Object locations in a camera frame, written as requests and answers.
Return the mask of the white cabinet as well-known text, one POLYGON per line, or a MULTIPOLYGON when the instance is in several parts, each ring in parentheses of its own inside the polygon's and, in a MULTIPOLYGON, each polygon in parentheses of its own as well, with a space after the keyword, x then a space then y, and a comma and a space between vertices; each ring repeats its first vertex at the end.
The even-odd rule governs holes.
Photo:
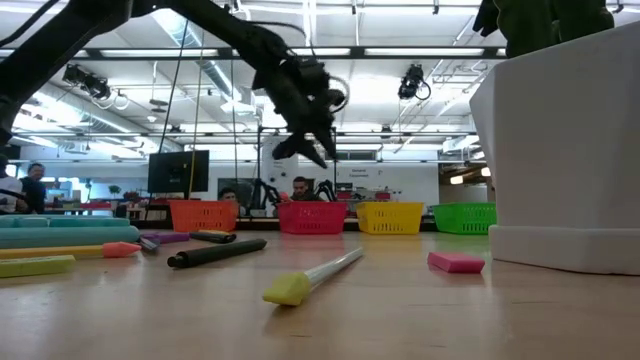
POLYGON ((275 160, 272 152, 283 140, 283 136, 267 136, 261 139, 260 178, 279 192, 290 193, 293 189, 293 180, 299 175, 298 155, 275 160))

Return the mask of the yellow plastic bin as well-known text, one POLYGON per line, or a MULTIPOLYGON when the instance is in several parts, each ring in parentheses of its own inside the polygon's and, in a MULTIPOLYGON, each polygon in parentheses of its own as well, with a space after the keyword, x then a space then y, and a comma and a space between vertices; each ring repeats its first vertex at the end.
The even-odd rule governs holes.
POLYGON ((423 208, 421 202, 362 202, 356 205, 359 229, 371 235, 414 235, 423 208))

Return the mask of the red plastic bin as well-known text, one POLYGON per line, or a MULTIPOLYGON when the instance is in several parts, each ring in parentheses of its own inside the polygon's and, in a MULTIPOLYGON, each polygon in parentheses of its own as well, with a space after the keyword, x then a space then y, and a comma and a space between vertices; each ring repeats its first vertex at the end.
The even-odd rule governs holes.
POLYGON ((343 231, 347 204, 291 201, 277 205, 280 230, 297 235, 332 235, 343 231))

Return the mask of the orange plastic bin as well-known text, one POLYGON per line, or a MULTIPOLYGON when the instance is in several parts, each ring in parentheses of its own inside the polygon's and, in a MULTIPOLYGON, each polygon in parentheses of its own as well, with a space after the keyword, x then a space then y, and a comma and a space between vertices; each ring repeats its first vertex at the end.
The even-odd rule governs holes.
POLYGON ((238 205, 229 201, 170 200, 169 207, 175 232, 230 232, 239 212, 238 205))

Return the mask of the black pen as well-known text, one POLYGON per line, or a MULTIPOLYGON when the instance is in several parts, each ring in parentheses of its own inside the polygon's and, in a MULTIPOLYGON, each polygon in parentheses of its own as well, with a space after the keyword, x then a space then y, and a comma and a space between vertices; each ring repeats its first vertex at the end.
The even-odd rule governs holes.
POLYGON ((263 250, 267 245, 264 239, 247 240, 237 243, 222 244, 212 247, 204 247, 181 251, 167 259, 167 265, 171 268, 185 269, 203 264, 232 258, 247 253, 263 250))
POLYGON ((201 240, 215 244, 228 244, 232 243, 236 240, 237 236, 235 234, 231 235, 217 235, 217 234, 208 234, 208 233, 200 233, 200 232, 191 232, 189 234, 191 239, 201 240))

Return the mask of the blue calculator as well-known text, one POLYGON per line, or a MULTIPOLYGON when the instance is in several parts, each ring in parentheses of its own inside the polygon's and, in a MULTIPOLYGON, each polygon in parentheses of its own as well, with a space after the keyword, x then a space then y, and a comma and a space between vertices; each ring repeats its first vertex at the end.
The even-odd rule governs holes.
POLYGON ((139 230, 124 218, 0 215, 0 249, 133 243, 139 237, 139 230))

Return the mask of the yellow pencil orange eraser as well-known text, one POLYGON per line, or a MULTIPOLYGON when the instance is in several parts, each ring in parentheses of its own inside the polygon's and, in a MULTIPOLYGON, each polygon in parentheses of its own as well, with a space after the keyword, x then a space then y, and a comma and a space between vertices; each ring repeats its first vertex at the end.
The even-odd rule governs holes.
POLYGON ((72 255, 80 257, 123 258, 141 250, 133 243, 112 242, 102 245, 0 249, 0 259, 72 255))

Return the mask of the purple handled scissors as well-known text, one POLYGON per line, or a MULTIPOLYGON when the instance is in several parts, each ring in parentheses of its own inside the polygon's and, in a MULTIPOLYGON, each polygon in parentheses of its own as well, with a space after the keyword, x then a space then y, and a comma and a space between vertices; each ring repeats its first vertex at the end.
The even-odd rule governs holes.
POLYGON ((144 251, 156 252, 161 245, 186 242, 190 240, 188 233, 145 233, 141 234, 137 243, 144 251))

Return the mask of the black overhead frame beam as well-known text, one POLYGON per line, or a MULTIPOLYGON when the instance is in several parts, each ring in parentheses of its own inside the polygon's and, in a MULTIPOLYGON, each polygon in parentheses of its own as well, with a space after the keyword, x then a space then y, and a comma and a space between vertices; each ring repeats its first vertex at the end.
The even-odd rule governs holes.
MULTIPOLYGON (((300 57, 318 59, 409 59, 409 60, 502 60, 503 47, 302 47, 292 52, 300 57)), ((235 60, 239 53, 231 48, 85 48, 72 57, 80 61, 164 61, 235 60)))

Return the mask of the pink eraser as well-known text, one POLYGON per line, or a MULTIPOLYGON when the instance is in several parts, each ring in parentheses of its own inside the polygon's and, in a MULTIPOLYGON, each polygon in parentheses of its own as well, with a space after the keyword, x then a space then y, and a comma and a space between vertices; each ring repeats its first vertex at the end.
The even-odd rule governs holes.
POLYGON ((427 262, 430 266, 447 273, 477 274, 485 266, 483 258, 464 253, 430 252, 427 262))

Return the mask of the green plastic bin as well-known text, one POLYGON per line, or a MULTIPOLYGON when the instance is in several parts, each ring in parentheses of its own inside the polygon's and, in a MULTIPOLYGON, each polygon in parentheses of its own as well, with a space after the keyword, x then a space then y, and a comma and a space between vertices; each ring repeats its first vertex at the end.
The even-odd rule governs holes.
POLYGON ((457 235, 487 235, 497 223, 496 207, 490 202, 440 204, 433 214, 440 232, 457 235))

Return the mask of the black monitor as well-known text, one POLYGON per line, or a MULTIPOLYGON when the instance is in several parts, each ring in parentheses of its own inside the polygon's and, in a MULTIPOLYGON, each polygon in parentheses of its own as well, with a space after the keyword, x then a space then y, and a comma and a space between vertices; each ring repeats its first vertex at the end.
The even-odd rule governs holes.
POLYGON ((150 194, 207 192, 209 152, 207 150, 151 154, 147 191, 150 194))

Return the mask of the white pencil yellow eraser cap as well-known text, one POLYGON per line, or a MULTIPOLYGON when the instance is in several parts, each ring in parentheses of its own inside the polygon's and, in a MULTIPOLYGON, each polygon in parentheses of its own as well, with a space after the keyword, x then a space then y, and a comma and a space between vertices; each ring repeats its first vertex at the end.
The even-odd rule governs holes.
POLYGON ((360 247, 303 272, 282 274, 263 292, 262 299, 277 305, 299 306, 315 287, 359 260, 363 254, 360 247))

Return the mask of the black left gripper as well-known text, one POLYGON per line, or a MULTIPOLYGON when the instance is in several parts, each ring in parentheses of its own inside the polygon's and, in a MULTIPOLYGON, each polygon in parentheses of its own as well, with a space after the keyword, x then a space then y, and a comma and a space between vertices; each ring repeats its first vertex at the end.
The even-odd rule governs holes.
POLYGON ((313 133, 331 159, 336 159, 336 144, 332 135, 334 113, 347 102, 347 94, 331 88, 333 77, 325 64, 313 58, 289 57, 271 70, 256 71, 252 89, 264 90, 274 106, 274 112, 294 133, 272 150, 275 160, 298 154, 321 168, 327 165, 316 151, 314 143, 302 133, 313 133))

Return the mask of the person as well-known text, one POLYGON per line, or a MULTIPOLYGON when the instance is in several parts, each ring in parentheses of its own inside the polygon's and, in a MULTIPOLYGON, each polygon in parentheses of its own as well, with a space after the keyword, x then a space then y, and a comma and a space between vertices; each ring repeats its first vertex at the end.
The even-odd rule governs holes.
POLYGON ((221 189, 218 193, 218 200, 222 202, 230 202, 233 204, 236 215, 240 215, 241 205, 238 201, 236 191, 230 187, 221 189))
POLYGON ((22 206, 22 200, 16 197, 22 193, 22 183, 7 173, 8 164, 8 158, 0 154, 0 215, 15 213, 22 206))
POLYGON ((305 177, 298 176, 293 180, 293 193, 290 196, 292 201, 321 201, 310 188, 305 177))
POLYGON ((21 179, 23 193, 26 196, 28 211, 42 214, 45 208, 46 186, 42 182, 45 167, 40 163, 32 163, 27 169, 27 174, 21 179))

